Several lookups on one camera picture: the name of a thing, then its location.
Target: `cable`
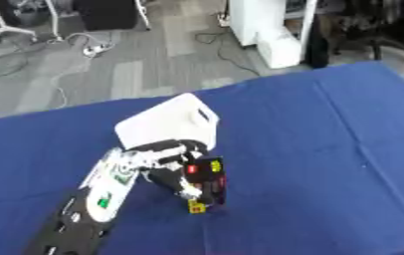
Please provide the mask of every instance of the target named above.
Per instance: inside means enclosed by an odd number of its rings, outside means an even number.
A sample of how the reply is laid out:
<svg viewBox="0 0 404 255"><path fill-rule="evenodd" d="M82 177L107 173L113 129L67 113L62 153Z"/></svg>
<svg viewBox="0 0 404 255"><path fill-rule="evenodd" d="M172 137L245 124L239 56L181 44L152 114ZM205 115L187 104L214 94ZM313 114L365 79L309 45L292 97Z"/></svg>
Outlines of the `cable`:
<svg viewBox="0 0 404 255"><path fill-rule="evenodd" d="M0 78L5 77L5 76L9 76L9 75L13 75L13 74L16 74L16 73L22 71L24 68L26 68L29 65L29 57L28 57L29 53L40 52L40 51L46 49L46 47L47 47L47 44L46 44L46 45L43 45L44 47L40 47L40 49L36 49L36 50L33 50L33 51L25 51L23 49L23 47L18 45L16 42L14 42L12 40L9 40L9 39L6 39L6 40L9 41L11 44L13 44L15 46L15 50L13 50L10 53L0 55L0 59L22 54L22 55L24 55L24 61L23 61L23 63L21 65L17 66L16 68L14 68L14 69L12 69L12 70L10 70L8 72L5 72L3 74L0 74Z"/></svg>
<svg viewBox="0 0 404 255"><path fill-rule="evenodd" d="M219 40L220 45L219 45L219 48L218 48L218 51L217 51L217 56L218 56L219 59L221 59L223 61L228 61L231 64L233 64L235 67L237 67L239 69L242 69L242 70L249 71L250 73L254 74L255 76L260 77L261 75L258 73L258 71L254 70L254 69L251 69L251 68L241 66L238 63L236 63L234 60L226 58L225 56L222 55L222 48L224 47L224 42L225 42L224 36L227 35L228 33L229 33L228 29L225 29L223 32L220 32L220 33L198 33L198 34L194 35L194 39L199 43L209 44L209 45L213 44L218 39L220 39ZM201 36L213 36L213 38L211 40L204 41L204 40L200 39Z"/></svg>
<svg viewBox="0 0 404 255"><path fill-rule="evenodd" d="M84 36L84 37L87 38L87 39L85 40L85 42L82 44L83 49L88 45L88 43L89 43L90 40L94 40L94 42L96 42L96 43L98 43L98 44L100 44L100 45L109 45L109 47L107 48L107 51L110 50L110 49L112 49L113 47L115 47L115 44L112 43L112 31L109 31L107 42L100 41L100 40L97 39L96 37L94 37L94 36L92 36L92 35L90 35L90 34L86 34L86 33L75 33L75 34L72 34L72 35L68 36L68 37L65 39L65 41L67 41L67 42L69 43L69 45L72 47L72 46L75 45L75 42L74 42L74 43L71 43L70 40L71 40L72 38L74 38L74 37L79 37L79 36ZM66 106L69 104L69 100L68 100L68 97L67 97L67 95L66 95L65 90L64 90L62 87L60 87L60 86L58 85L58 79L62 78L63 76L65 76L65 75L67 75L67 74L73 74L73 73L82 72L82 71L83 71L82 68L83 68L83 67L86 67L86 66L89 66L89 65L91 64L91 61L92 61L93 59L94 59L94 58L87 58L87 60L86 60L84 63L82 63L81 65L78 65L78 66L74 66L74 67L70 67L70 68L68 68L68 69L65 69L65 70L64 70L63 72L61 72L59 75L57 75L57 76L55 76L54 78L51 79L51 85L53 85L53 86L56 87L56 90L60 93L60 96L61 96L61 98L62 98L62 100L63 100L62 104L61 104L60 106L56 107L56 109L64 108L64 107L66 107Z"/></svg>

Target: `yellow label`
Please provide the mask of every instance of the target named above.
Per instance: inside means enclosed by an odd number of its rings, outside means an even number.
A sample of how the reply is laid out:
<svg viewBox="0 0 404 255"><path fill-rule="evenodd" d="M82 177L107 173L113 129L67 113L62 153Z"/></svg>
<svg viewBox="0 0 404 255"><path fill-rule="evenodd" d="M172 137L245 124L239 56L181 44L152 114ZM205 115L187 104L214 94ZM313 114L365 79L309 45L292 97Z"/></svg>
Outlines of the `yellow label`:
<svg viewBox="0 0 404 255"><path fill-rule="evenodd" d="M219 162L218 160L211 161L211 169L214 172L220 171L221 168L222 168L221 167L221 162Z"/></svg>
<svg viewBox="0 0 404 255"><path fill-rule="evenodd" d="M206 211L205 204L198 203L196 200L188 200L188 210L190 213L204 213Z"/></svg>

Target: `black chair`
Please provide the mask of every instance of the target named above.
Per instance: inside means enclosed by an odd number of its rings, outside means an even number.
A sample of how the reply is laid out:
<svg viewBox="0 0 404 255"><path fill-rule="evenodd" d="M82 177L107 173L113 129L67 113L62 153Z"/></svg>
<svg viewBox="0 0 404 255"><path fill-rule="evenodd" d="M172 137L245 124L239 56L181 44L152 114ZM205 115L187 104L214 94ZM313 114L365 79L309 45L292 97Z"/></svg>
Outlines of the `black chair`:
<svg viewBox="0 0 404 255"><path fill-rule="evenodd" d="M381 60L381 47L388 46L404 51L404 44L398 42L383 33L388 22L388 11L392 6L388 6L385 0L345 0L346 9L344 15L362 14L367 17L372 24L371 29L361 30L353 27L346 31L334 48L334 54L339 55L340 49L348 42L353 42L363 46L371 46L374 52L374 59Z"/></svg>

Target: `blue tablecloth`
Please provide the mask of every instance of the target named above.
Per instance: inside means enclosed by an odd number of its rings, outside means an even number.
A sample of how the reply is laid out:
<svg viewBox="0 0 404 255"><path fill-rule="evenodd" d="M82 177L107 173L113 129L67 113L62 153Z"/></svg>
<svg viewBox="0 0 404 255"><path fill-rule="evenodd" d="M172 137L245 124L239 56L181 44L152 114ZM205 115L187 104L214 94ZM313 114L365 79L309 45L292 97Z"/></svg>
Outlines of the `blue tablecloth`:
<svg viewBox="0 0 404 255"><path fill-rule="evenodd" d="M377 63L195 93L221 118L227 205L190 215L140 181L103 255L404 252L404 81ZM0 119L0 255L19 254L104 152L167 98Z"/></svg>

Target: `floor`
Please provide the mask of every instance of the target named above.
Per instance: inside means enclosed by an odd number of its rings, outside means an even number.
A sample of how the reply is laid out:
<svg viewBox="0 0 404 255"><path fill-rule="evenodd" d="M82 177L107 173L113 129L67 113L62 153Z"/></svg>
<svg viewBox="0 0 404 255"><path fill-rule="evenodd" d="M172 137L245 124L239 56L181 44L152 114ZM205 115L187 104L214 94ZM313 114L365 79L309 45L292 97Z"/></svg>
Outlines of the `floor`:
<svg viewBox="0 0 404 255"><path fill-rule="evenodd" d="M29 46L28 39L12 37L29 53L0 59L0 74L28 65L10 76L0 78L0 117L27 112L90 104L123 98L173 95L216 88L255 78L217 56L219 41L201 44L197 33L223 32L214 13L223 9L218 0L155 0L149 3L151 31L137 26L130 31L92 33L115 47L90 60L82 55L80 39L75 46L67 43ZM64 34L83 31L78 18L62 21ZM10 41L0 44L0 55L13 51ZM224 36L222 55L254 69L261 76L308 70L305 66L268 69L256 49L242 49L231 34ZM370 59L364 51L344 51L333 56L333 65ZM404 77L404 55L385 49L384 60Z"/></svg>

